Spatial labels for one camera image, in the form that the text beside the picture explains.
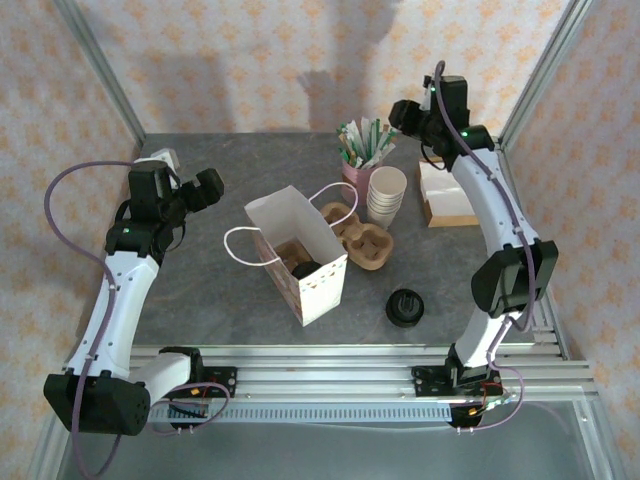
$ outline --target stack of paper cups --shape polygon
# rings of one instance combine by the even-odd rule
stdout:
[[[369,222],[389,228],[400,210],[407,177],[394,167],[380,167],[371,175],[367,195],[367,216]]]

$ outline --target black motor joint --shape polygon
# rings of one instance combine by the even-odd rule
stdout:
[[[172,178],[177,188],[172,188]],[[203,170],[196,174],[196,181],[180,184],[171,167],[159,160],[135,163],[128,181],[131,198],[118,209],[107,233],[106,251],[109,255],[116,251],[151,255],[158,264],[174,240],[173,231],[185,227],[187,214],[217,203],[224,194],[224,183],[215,169]],[[124,218],[127,210],[130,218]]]
[[[431,147],[433,153],[444,160],[448,171],[459,155],[466,155],[455,141],[444,122],[436,98],[432,78],[424,77],[423,86],[431,95],[430,110],[422,110],[418,102],[400,100],[393,105],[389,114],[391,126],[404,135],[420,140]],[[448,75],[440,79],[442,99],[454,128],[472,150],[479,148],[494,149],[489,132],[483,125],[469,125],[467,108],[467,81],[464,77]]]

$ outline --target paper bag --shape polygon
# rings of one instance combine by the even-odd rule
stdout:
[[[236,227],[227,235],[240,229],[253,230],[262,263],[245,262],[233,255],[225,235],[225,246],[233,258],[245,265],[264,266],[267,269],[302,326],[340,304],[347,267],[347,252],[331,229],[344,219],[332,225],[327,224],[310,201],[322,191],[324,189],[307,199],[289,186],[244,207],[253,227]],[[294,240],[300,242],[311,258],[322,265],[302,280],[295,278],[276,254],[279,246]]]

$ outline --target patterned wallpaper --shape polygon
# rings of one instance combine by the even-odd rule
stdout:
[[[50,0],[0,2],[0,478],[26,477],[59,371],[100,274],[51,233],[44,191],[65,167],[130,160],[134,141]],[[54,193],[69,236],[99,252],[126,170],[78,172]]]
[[[568,0],[78,0],[149,133],[333,131],[444,58],[498,135]]]
[[[521,200],[561,256],[553,292],[640,478],[640,9],[596,0],[508,152]]]

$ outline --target paper bag handle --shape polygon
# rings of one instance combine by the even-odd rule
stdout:
[[[227,253],[231,256],[231,258],[233,258],[236,262],[240,262],[243,265],[248,265],[249,267],[266,267],[267,265],[271,265],[272,263],[276,263],[278,260],[280,260],[280,257],[276,257],[272,260],[269,260],[268,262],[246,262],[245,260],[242,260],[241,258],[236,257],[236,255],[229,248],[227,238],[233,232],[238,232],[240,230],[253,230],[258,232],[260,231],[258,227],[234,227],[224,234],[224,248],[227,250]]]
[[[327,188],[330,187],[336,187],[338,185],[342,185],[345,187],[349,187],[351,190],[353,190],[353,193],[355,194],[356,198],[355,201],[353,203],[353,207],[351,207],[351,211],[349,213],[347,213],[344,217],[342,217],[340,220],[336,220],[335,222],[329,224],[330,227],[334,227],[337,224],[344,222],[347,218],[349,218],[353,212],[356,211],[356,207],[358,206],[358,190],[356,190],[356,187],[354,187],[353,185],[351,185],[350,183],[347,182],[336,182],[336,183],[330,183],[329,185],[327,185],[326,187],[323,187],[320,189],[320,191],[318,193],[316,193],[315,195],[312,195],[311,197],[309,197],[309,201],[313,201],[318,195],[320,195],[322,192],[324,192]]]

